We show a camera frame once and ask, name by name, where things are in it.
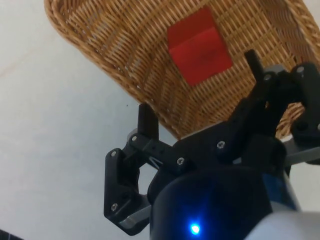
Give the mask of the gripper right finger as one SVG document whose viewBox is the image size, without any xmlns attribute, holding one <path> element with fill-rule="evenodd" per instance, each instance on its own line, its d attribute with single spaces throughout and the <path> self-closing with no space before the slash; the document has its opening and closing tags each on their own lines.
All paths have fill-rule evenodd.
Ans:
<svg viewBox="0 0 320 240">
<path fill-rule="evenodd" d="M 216 155 L 224 164 L 240 159 L 244 165 L 320 163 L 320 74 L 311 62 L 291 71 L 263 69 L 254 50 L 245 59 L 256 81 L 226 122 Z M 303 106 L 289 124 L 293 141 L 276 140 L 276 128 L 290 104 Z"/>
</svg>

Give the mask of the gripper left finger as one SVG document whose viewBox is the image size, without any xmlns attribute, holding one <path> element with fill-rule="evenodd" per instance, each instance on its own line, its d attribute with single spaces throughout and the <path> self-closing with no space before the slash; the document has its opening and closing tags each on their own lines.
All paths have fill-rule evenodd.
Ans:
<svg viewBox="0 0 320 240">
<path fill-rule="evenodd" d="M 138 181 L 145 164 L 157 172 L 147 194 L 141 194 Z M 140 104 L 136 132 L 129 135 L 124 148 L 115 148 L 105 157 L 104 216 L 120 229 L 145 228 L 159 193 L 194 168 L 189 157 L 159 140 L 155 112 L 148 104 Z"/>
</svg>

